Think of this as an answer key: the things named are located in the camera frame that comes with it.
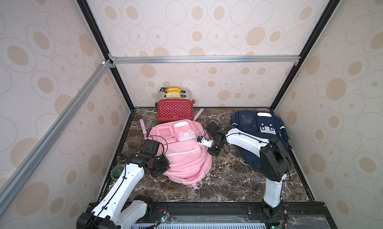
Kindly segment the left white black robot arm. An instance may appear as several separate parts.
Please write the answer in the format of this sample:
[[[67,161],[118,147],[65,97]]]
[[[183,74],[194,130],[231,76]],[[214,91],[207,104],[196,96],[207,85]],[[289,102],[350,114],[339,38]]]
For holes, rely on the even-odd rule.
[[[78,218],[78,229],[129,229],[139,219],[153,215],[153,199],[137,196],[126,206],[133,189],[149,172],[153,177],[164,174],[170,168],[165,156],[167,146],[147,139],[141,151],[131,154],[126,160],[118,180],[91,212]]]

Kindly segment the navy blue backpack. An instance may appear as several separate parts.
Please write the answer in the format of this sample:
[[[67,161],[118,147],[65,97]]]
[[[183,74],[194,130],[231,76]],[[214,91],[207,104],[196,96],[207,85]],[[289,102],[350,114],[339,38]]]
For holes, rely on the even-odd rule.
[[[289,154],[292,148],[283,121],[274,113],[254,110],[238,111],[231,116],[231,126],[260,138],[278,138]],[[246,164],[261,169],[260,158],[238,147]]]

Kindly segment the red polka dot toaster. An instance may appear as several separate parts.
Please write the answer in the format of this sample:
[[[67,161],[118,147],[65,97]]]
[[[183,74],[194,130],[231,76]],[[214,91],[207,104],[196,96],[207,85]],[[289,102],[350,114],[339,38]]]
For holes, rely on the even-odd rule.
[[[155,104],[157,108],[157,121],[192,120],[194,118],[193,105],[195,103],[195,100],[192,99],[192,93],[187,89],[181,88],[180,98],[166,98],[167,88],[162,87],[158,93],[159,99]]]

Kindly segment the pink backpack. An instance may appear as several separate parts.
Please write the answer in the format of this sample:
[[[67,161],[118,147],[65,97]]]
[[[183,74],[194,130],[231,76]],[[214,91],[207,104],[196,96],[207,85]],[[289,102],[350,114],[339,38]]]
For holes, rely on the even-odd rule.
[[[140,125],[145,139],[160,143],[157,156],[169,162],[163,175],[176,183],[199,189],[212,166],[208,148],[197,141],[205,135],[201,123],[181,119],[156,125],[150,132],[147,132],[142,119]]]

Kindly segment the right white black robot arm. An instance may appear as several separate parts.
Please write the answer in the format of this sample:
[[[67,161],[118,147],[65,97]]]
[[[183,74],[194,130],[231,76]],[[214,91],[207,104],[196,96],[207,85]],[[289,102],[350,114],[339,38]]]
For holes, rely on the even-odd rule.
[[[231,144],[260,158],[262,173],[266,177],[261,211],[268,219],[277,215],[283,201],[283,184],[291,165],[289,154],[282,142],[278,138],[256,137],[231,125],[220,127],[214,122],[207,124],[204,130],[208,138],[201,136],[198,143],[206,146],[210,155],[218,157],[221,150]]]

